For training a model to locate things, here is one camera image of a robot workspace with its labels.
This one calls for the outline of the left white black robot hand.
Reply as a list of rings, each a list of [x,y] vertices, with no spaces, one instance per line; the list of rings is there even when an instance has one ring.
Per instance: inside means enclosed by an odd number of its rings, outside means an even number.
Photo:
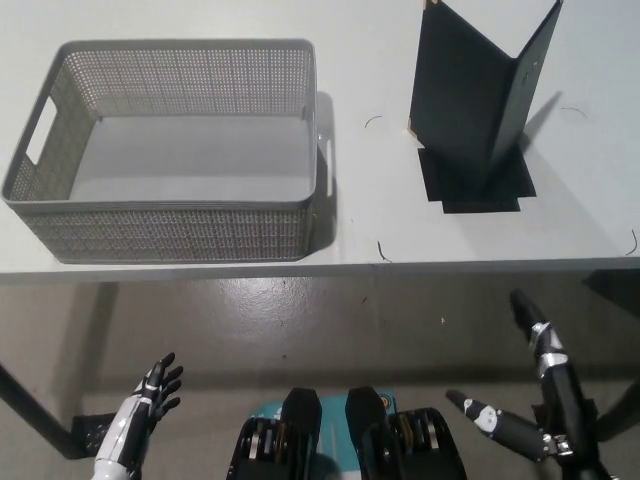
[[[171,368],[176,355],[158,360],[121,403],[99,447],[92,479],[141,479],[150,437],[176,408],[184,367]]]

